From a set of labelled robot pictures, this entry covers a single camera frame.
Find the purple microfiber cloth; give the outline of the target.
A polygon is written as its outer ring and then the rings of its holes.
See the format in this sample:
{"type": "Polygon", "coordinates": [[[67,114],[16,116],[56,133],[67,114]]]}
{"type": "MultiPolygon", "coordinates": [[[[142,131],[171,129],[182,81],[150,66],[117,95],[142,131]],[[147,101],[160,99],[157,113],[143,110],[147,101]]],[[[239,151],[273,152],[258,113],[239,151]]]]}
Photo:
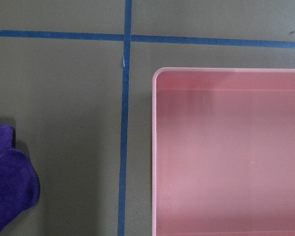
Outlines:
{"type": "Polygon", "coordinates": [[[14,128],[0,124],[0,232],[21,212],[33,207],[40,186],[30,159],[13,147],[14,128]]]}

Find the pink plastic bin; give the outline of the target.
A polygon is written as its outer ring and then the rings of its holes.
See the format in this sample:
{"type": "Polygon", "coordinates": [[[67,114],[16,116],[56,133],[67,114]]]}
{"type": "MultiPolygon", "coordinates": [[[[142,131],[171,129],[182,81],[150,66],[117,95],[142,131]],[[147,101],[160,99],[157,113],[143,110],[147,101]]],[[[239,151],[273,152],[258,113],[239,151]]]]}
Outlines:
{"type": "Polygon", "coordinates": [[[155,72],[152,234],[295,236],[295,69],[155,72]]]}

